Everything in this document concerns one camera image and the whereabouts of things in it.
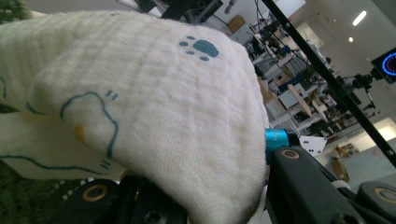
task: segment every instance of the fluorescent light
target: fluorescent light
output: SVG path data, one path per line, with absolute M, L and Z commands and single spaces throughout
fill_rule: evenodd
M 361 22 L 361 20 L 363 20 L 363 18 L 366 16 L 367 12 L 363 11 L 361 14 L 359 14 L 359 16 L 353 21 L 353 25 L 356 26 L 359 24 L 359 22 Z

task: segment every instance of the glowing blue circle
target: glowing blue circle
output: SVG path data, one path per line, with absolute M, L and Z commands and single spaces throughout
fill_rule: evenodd
M 384 70 L 385 73 L 387 73 L 388 75 L 391 75 L 391 76 L 396 76 L 396 72 L 389 71 L 388 68 L 386 67 L 386 63 L 394 57 L 396 60 L 396 53 L 391 53 L 390 55 L 388 55 L 388 57 L 385 58 L 384 62 L 382 62 L 382 69 Z

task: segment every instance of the cloth fold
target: cloth fold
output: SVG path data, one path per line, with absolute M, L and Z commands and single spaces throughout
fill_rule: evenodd
M 268 118 L 226 35 L 133 12 L 56 14 L 0 26 L 0 59 L 0 100 L 23 111 L 0 116 L 0 159 L 22 175 L 129 169 L 193 223 L 254 213 Z

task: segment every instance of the blue paw print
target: blue paw print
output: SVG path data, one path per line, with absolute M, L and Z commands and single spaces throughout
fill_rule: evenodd
M 189 35 L 187 36 L 187 39 L 195 40 L 195 37 Z M 192 47 L 190 47 L 190 44 L 187 41 L 182 41 L 178 44 L 183 48 L 189 48 L 186 51 L 186 53 L 189 55 L 194 55 L 196 53 L 196 50 L 203 53 L 204 55 L 201 56 L 199 59 L 201 59 L 204 62 L 209 61 L 208 56 L 211 58 L 216 58 L 219 55 L 218 49 L 216 49 L 216 47 L 212 43 L 206 40 L 202 40 L 202 39 L 197 40 L 193 42 Z

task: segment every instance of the black pole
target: black pole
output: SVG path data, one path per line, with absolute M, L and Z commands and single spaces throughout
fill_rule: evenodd
M 304 52 L 309 62 L 315 70 L 327 81 L 331 88 L 334 89 L 334 94 L 341 99 L 344 106 L 352 113 L 352 115 L 359 122 L 361 127 L 370 135 L 376 145 L 381 149 L 381 151 L 388 158 L 390 163 L 396 168 L 396 153 L 390 147 L 388 142 L 382 137 L 374 125 L 364 116 L 363 112 L 359 107 L 353 102 L 353 100 L 347 95 L 347 93 L 342 88 L 341 84 L 335 79 L 335 77 L 330 73 L 324 63 L 315 54 L 315 52 L 306 44 L 305 40 L 300 36 L 297 30 L 291 25 L 286 16 L 277 7 L 273 0 L 262 0 L 268 9 L 274 14 L 277 20 L 282 24 L 283 28 L 286 29 L 288 34 L 293 38 L 294 42 L 300 47 Z

